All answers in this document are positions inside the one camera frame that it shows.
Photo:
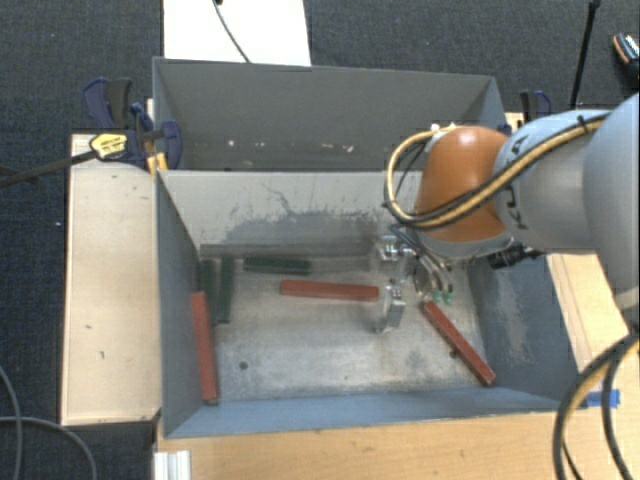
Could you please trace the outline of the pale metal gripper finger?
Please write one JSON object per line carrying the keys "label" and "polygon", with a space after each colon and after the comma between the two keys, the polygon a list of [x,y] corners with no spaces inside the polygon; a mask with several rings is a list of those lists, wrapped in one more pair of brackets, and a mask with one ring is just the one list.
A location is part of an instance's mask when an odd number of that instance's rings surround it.
{"label": "pale metal gripper finger", "polygon": [[387,327],[398,328],[405,311],[406,302],[404,301],[401,290],[391,290],[389,292],[389,305],[387,309]]}
{"label": "pale metal gripper finger", "polygon": [[395,301],[395,287],[391,284],[385,287],[384,298],[382,303],[382,313],[375,327],[375,333],[384,333],[393,327],[393,307]]}

